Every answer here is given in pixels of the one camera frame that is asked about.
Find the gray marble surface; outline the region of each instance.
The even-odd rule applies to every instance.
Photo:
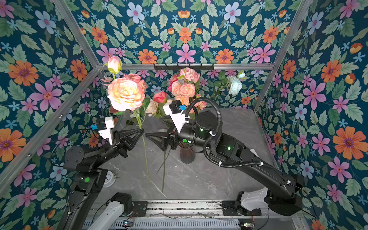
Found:
[[[264,138],[260,132],[258,119],[252,110],[222,109],[223,133],[230,134],[249,148],[254,148],[259,157],[273,163]],[[126,115],[118,124],[117,130],[126,124]],[[154,117],[146,117],[145,132],[158,132],[165,128]],[[196,153],[194,162],[184,164],[179,158],[180,147],[171,150],[166,160],[164,190],[163,167],[157,173],[164,160],[163,152],[150,140],[145,138],[147,149],[148,180],[144,145],[142,139],[135,148],[128,152],[129,157],[116,158],[105,163],[102,168],[113,171],[116,182],[109,188],[103,188],[97,200],[110,199],[116,192],[125,192],[138,199],[235,199],[239,191],[261,189],[262,184],[236,169],[220,168],[209,162],[202,153]]]

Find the pink rose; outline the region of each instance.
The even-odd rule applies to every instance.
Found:
[[[156,93],[153,96],[153,100],[158,103],[164,103],[166,102],[166,96],[167,96],[167,93],[165,93],[164,91],[161,91],[159,93]]]
[[[172,94],[174,96],[178,96],[180,94],[180,87],[181,87],[181,83],[178,81],[174,81],[173,84],[171,85],[172,88]]]
[[[179,95],[174,98],[174,100],[180,100],[182,105],[190,105],[189,98],[184,95]]]
[[[183,84],[180,87],[180,94],[188,98],[192,98],[195,95],[195,86],[193,84]]]
[[[169,80],[169,87],[167,88],[170,92],[172,92],[172,85],[174,82],[176,82],[178,80],[178,75],[174,74],[173,76],[171,76],[170,80]]]
[[[146,97],[142,86],[126,77],[113,80],[107,93],[111,105],[119,111],[135,110],[141,107]]]

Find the rosebud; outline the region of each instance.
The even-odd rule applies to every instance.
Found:
[[[111,56],[107,62],[107,69],[112,74],[117,74],[121,71],[122,62],[119,57]]]

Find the green leaf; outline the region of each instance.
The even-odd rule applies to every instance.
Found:
[[[326,38],[326,40],[324,42],[322,42],[322,45],[321,47],[319,48],[319,50],[325,50],[327,49],[328,47],[330,47],[333,42],[335,41],[335,35],[330,35]]]
[[[346,182],[346,195],[347,196],[357,196],[360,193],[360,190],[362,189],[360,187],[359,182],[357,182],[355,179],[348,179]]]
[[[353,104],[349,104],[347,106],[347,110],[345,110],[345,114],[351,118],[353,121],[357,121],[360,124],[363,123],[363,112],[361,111],[361,108],[357,106],[357,104],[353,103]]]

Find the aluminum frame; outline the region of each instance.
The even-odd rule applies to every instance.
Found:
[[[122,70],[154,70],[156,67],[199,67],[210,68],[213,66],[215,70],[272,70],[274,64],[272,63],[249,63],[249,64],[123,64]],[[98,65],[99,70],[107,70],[104,64]]]
[[[272,79],[274,78],[277,71],[279,70],[281,63],[285,58],[286,52],[288,51],[288,49],[289,49],[289,47],[290,47],[290,45],[291,45],[291,43],[292,43],[292,41],[295,37],[295,34],[297,33],[304,17],[308,13],[309,6],[312,4],[312,2],[313,2],[313,0],[301,0],[299,8],[298,8],[297,12],[295,13],[293,21],[291,22],[289,31],[288,31],[287,35],[285,36],[285,40],[282,43],[281,48],[279,49],[279,52],[277,53],[277,56],[275,58],[275,62],[273,63],[274,68],[268,74],[267,79],[266,79],[265,83],[263,84],[263,88],[259,92],[257,102],[256,102],[256,104],[254,106],[254,109],[253,109],[254,111],[257,112],[258,108],[261,106],[261,103],[262,103],[263,99],[265,98],[268,89],[271,86]]]

